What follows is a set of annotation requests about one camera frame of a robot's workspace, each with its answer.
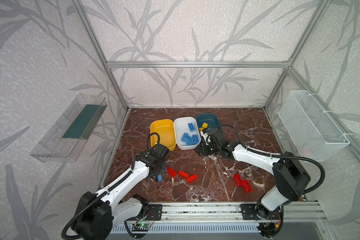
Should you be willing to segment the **red brick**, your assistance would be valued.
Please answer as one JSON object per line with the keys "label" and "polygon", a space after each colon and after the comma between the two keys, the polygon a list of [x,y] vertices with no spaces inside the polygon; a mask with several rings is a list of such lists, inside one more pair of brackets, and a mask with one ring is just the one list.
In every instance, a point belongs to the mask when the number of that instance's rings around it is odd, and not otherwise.
{"label": "red brick", "polygon": [[178,173],[177,173],[173,168],[168,167],[168,174],[169,174],[172,178],[175,178]]}
{"label": "red brick", "polygon": [[182,171],[182,170],[179,170],[178,174],[179,174],[181,177],[185,178],[185,179],[187,179],[187,178],[190,177],[190,175],[189,175],[188,173],[186,173],[186,172],[184,172],[184,171]]}
{"label": "red brick", "polygon": [[242,186],[246,193],[250,193],[253,191],[248,180],[242,180]]}
{"label": "red brick", "polygon": [[235,180],[237,187],[243,186],[243,180],[239,174],[234,175],[234,180]]}
{"label": "red brick", "polygon": [[189,177],[187,178],[187,182],[190,184],[190,183],[196,181],[197,179],[198,179],[198,175],[197,175],[197,174],[193,174],[193,175],[191,175],[191,176],[189,176]]}

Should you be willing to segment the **blue brick group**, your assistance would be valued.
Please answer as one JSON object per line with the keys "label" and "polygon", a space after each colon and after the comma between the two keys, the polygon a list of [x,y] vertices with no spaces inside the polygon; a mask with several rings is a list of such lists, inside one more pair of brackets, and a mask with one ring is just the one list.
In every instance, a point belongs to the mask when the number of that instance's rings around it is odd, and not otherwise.
{"label": "blue brick group", "polygon": [[195,132],[196,131],[195,126],[194,126],[193,123],[188,123],[188,127],[189,127],[190,132]]}

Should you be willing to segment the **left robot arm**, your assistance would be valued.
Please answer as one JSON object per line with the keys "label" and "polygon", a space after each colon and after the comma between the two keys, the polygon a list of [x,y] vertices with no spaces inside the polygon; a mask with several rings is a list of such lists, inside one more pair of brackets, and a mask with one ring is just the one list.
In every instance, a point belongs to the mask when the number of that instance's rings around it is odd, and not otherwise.
{"label": "left robot arm", "polygon": [[123,201],[123,198],[142,180],[159,175],[169,152],[166,146],[156,144],[136,155],[132,165],[109,185],[94,194],[82,195],[74,217],[62,230],[62,239],[104,240],[114,226],[131,218],[147,217],[147,200],[134,197]]}

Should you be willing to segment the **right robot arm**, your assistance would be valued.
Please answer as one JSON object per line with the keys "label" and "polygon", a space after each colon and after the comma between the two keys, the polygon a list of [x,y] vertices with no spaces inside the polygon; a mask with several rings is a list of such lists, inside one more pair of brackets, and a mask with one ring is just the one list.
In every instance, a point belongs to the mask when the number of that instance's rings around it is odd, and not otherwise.
{"label": "right robot arm", "polygon": [[[283,154],[269,153],[257,150],[243,143],[239,132],[231,126],[238,140],[228,141],[219,127],[209,131],[202,130],[202,145],[210,154],[217,154],[224,158],[237,162],[253,165],[272,174],[276,185],[267,191],[256,203],[255,211],[261,219],[267,219],[277,208],[298,201],[302,195],[310,193],[319,188],[325,180],[326,172],[324,167],[317,161],[310,158],[295,156],[293,153]],[[311,176],[301,162],[308,162],[320,171],[318,181],[311,187]]]}

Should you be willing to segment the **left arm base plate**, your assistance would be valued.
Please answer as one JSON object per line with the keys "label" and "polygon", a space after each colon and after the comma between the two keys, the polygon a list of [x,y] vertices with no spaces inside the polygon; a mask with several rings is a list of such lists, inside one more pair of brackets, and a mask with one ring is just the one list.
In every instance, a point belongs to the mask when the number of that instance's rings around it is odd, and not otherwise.
{"label": "left arm base plate", "polygon": [[161,220],[163,213],[162,204],[144,204],[138,216],[138,220],[156,221]]}

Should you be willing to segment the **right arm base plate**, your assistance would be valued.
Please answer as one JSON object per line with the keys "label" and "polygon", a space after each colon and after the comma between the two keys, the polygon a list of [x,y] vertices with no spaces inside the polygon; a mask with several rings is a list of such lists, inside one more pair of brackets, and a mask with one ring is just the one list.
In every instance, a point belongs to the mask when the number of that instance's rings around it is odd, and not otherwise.
{"label": "right arm base plate", "polygon": [[267,208],[257,204],[241,204],[239,206],[243,220],[265,220],[275,221],[282,218],[284,207],[279,206],[275,210],[270,211]]}

